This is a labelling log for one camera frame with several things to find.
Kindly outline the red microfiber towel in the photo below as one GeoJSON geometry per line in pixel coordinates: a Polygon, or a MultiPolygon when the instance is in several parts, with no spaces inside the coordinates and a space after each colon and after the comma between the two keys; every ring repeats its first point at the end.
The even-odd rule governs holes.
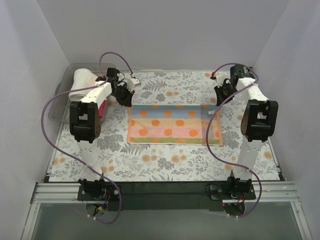
{"type": "Polygon", "coordinates": [[[107,103],[107,101],[104,100],[104,101],[102,102],[102,104],[100,105],[99,109],[98,109],[98,113],[99,113],[100,119],[103,119],[104,116],[105,116],[106,103],[107,103]]]}

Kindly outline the orange blue patterned towel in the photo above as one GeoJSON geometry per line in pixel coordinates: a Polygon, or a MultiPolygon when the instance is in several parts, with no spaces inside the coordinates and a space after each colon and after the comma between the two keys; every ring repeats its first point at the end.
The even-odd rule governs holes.
{"type": "Polygon", "coordinates": [[[215,105],[134,105],[128,111],[130,144],[223,145],[220,114],[207,127],[215,105]]]}

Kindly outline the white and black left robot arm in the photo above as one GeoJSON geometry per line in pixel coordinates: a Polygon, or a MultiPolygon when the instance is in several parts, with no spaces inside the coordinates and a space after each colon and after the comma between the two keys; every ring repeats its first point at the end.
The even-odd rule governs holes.
{"type": "Polygon", "coordinates": [[[132,106],[135,88],[140,81],[132,76],[120,79],[120,71],[109,67],[105,76],[97,76],[87,68],[74,72],[69,93],[69,130],[85,163],[84,177],[79,179],[85,196],[103,200],[107,189],[98,161],[98,137],[102,130],[104,107],[109,96],[125,107],[132,106]]]}

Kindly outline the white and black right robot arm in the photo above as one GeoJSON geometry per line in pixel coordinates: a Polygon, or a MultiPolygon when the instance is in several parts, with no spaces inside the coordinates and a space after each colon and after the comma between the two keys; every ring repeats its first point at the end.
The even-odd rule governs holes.
{"type": "Polygon", "coordinates": [[[263,144],[274,134],[279,104],[268,99],[258,87],[258,77],[251,69],[232,63],[230,77],[211,73],[216,82],[214,88],[217,98],[216,106],[230,102],[240,94],[246,102],[240,131],[243,136],[237,162],[226,181],[210,184],[209,191],[213,200],[235,200],[256,198],[252,185],[253,167],[263,144]]]}

